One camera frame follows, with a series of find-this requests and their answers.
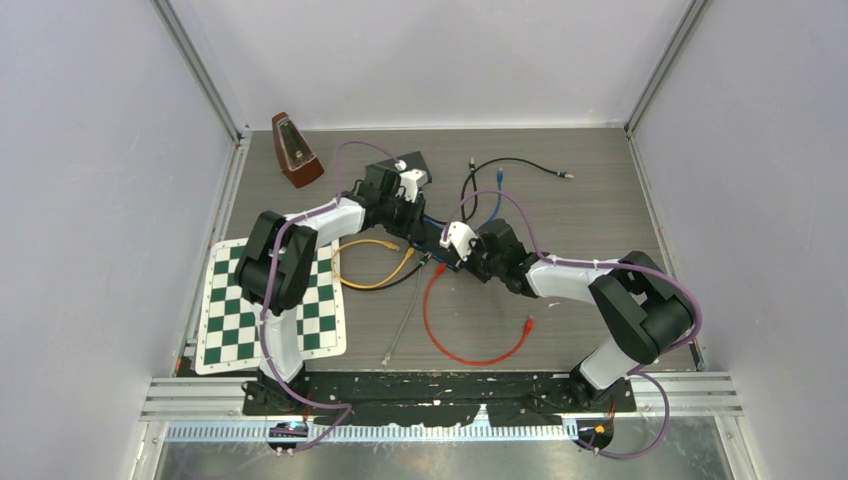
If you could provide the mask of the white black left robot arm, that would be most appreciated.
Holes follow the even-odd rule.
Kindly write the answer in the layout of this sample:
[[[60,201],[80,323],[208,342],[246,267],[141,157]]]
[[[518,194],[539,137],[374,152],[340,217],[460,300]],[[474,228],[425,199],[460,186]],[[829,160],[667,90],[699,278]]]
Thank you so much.
[[[366,167],[350,191],[294,214],[259,215],[236,266],[242,298],[254,308],[260,342],[260,371],[274,379],[268,400],[280,412],[298,412],[307,398],[294,378],[304,360],[298,345],[297,306],[308,288],[317,249],[375,225],[408,237],[423,211],[423,187],[430,173],[396,160]]]

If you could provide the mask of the black blue network switch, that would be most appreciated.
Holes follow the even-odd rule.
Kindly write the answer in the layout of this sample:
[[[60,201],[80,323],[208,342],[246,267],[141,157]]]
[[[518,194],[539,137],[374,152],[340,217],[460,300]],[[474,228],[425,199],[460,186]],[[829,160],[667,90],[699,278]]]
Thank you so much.
[[[441,233],[442,225],[423,219],[413,225],[409,243],[416,250],[430,254],[432,260],[456,272],[461,268],[462,260],[455,250],[440,245]]]

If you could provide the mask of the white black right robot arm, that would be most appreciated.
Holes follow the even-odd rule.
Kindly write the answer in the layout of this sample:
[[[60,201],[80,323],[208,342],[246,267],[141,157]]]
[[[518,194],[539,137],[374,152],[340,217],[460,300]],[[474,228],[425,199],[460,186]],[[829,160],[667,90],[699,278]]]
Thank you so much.
[[[483,283],[496,278],[514,294],[598,309],[609,336],[570,371],[566,383],[570,398],[584,410],[598,409],[614,384],[657,360],[697,325],[691,299],[641,251],[591,262],[538,254],[526,250],[502,219],[478,230],[452,222],[440,243]]]

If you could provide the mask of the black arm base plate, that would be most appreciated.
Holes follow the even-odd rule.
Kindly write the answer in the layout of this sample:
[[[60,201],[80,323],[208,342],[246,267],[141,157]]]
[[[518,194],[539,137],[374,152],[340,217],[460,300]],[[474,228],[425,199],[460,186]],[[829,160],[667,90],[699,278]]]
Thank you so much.
[[[629,382],[595,399],[577,396],[565,374],[551,372],[330,372],[299,374],[290,395],[258,373],[242,383],[247,416],[293,415],[321,426],[466,426],[484,413],[494,426],[546,426],[562,414],[631,413]]]

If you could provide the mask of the dark grey network switch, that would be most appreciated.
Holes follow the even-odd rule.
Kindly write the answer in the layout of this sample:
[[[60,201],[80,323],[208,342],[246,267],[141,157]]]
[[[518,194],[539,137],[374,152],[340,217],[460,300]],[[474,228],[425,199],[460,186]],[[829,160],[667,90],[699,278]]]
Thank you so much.
[[[382,174],[385,171],[393,171],[401,174],[412,170],[420,170],[425,174],[424,185],[433,182],[433,175],[422,151],[399,155],[397,160],[387,158],[366,166],[367,175],[371,175],[378,180],[382,178]]]

